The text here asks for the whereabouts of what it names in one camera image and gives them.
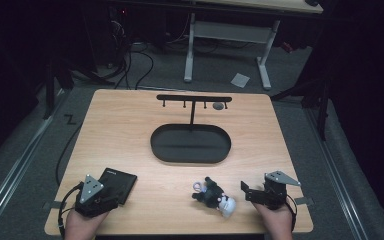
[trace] human hand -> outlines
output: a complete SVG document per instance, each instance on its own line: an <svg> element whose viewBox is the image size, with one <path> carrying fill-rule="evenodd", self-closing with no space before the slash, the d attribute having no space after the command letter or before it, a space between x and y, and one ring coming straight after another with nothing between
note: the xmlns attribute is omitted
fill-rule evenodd
<svg viewBox="0 0 384 240"><path fill-rule="evenodd" d="M276 210L270 210L264 205L252 204L263 217L263 224L273 240L292 239L292 213L286 205L282 205Z"/></svg>
<svg viewBox="0 0 384 240"><path fill-rule="evenodd" d="M65 226L66 240L91 240L95 236L96 230L108 216L109 212L103 213L93 218L84 217L75 210L70 210Z"/></svg>

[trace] gray carpet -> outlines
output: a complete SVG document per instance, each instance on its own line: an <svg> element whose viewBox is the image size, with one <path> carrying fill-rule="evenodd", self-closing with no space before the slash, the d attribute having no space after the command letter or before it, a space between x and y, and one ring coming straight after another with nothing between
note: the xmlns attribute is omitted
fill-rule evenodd
<svg viewBox="0 0 384 240"><path fill-rule="evenodd" d="M226 44L242 46L239 43ZM142 53L151 56L154 62L152 71L140 84L141 89L158 87L274 95L295 84L311 53L311 49L297 50L291 54L279 48L272 49L267 68L273 89L268 92L262 89L255 65L256 52L262 49L260 45L247 45L242 48L218 46L215 51L213 51L214 46L211 45L198 46L198 52L195 55L194 79L188 84L182 80L186 50L182 44L170 46L171 48L162 52L151 46L145 49L145 45L135 45L136 50L145 49ZM128 75L130 88L134 88L136 81L149 70L150 66L151 61L147 56L132 53L131 71ZM110 70L102 68L100 71L100 74L105 74ZM250 77L244 88L230 83L236 73ZM126 87L126 81L123 81L119 89ZM58 169L58 175L61 178L75 144L75 133L85 117L94 91L100 88L111 87L77 80L71 92L59 97L64 99L63 96L65 96L66 99L47 122L49 126L32 155L27 171L20 183L13 186L13 195L0 214L0 239L59 239L59 237L47 236L43 230L49 213L48 203L53 201L58 189L55 169L61 158ZM39 106L24 119L0 149L0 186L14 163L22 156L37 129L44 124L43 91L38 98ZM287 98L273 103L293 164L302 183L304 195L314 202L309 206L314 230L307 234L296 234L294 238L356 239L329 177L324 161L326 154L323 146L325 146L346 183L364 225L367 238L361 239L384 239L383 210L349 149L333 106L329 106L326 125L327 141L320 143L310 119L313 110L302 109L298 100L299 98ZM234 238L235 236L223 236L223 239Z"/></svg>

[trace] white paper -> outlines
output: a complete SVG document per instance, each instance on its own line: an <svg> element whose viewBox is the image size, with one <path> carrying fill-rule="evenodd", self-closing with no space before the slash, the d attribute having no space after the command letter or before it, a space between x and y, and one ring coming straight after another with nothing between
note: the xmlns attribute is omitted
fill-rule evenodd
<svg viewBox="0 0 384 240"><path fill-rule="evenodd" d="M232 84L241 88L244 88L245 85L248 83L249 77L244 76L240 73L237 73L236 76L232 80Z"/></svg>

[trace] wooden table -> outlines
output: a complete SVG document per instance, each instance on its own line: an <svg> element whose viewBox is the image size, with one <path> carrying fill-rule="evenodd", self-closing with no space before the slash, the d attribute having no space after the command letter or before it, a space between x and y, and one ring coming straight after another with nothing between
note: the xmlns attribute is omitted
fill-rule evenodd
<svg viewBox="0 0 384 240"><path fill-rule="evenodd" d="M167 123L189 123L191 104L162 102L157 94L230 96L228 109L197 103L195 123L223 128L232 141L229 155L215 165L166 163L151 150L150 137ZM106 167L138 176L124 206L111 211L98 230L101 235L129 234L244 234L264 233L261 217L245 201L240 181L261 189L264 173L281 170L297 179L270 98L263 94L192 93L98 90L91 102L76 146L58 190L56 201L86 174L99 178ZM225 219L216 209L192 199L192 185L211 177L236 200L233 215ZM293 198L303 197L299 187L288 186ZM74 203L76 194L68 199ZM58 235L58 210L45 225ZM298 206L295 232L309 232L312 220L305 205Z"/></svg>

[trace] metal bracket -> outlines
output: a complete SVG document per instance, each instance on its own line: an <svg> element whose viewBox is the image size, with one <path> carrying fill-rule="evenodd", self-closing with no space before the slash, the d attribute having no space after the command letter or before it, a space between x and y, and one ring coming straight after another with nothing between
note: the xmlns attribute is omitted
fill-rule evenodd
<svg viewBox="0 0 384 240"><path fill-rule="evenodd" d="M301 183L296 181L295 179L289 177L281 171L276 171L272 173L266 173L265 177L267 179L272 180L273 182L289 184L294 186L301 186Z"/></svg>
<svg viewBox="0 0 384 240"><path fill-rule="evenodd" d="M89 174L86 175L85 183L83 185L82 195L80 197L80 203L85 203L93 196L95 196L98 192L100 192L104 188L104 185L100 183L98 180L94 179Z"/></svg>
<svg viewBox="0 0 384 240"><path fill-rule="evenodd" d="M307 206L314 205L313 198L301 197L301 198L295 198L294 201L297 205L302 205L302 204L305 204Z"/></svg>

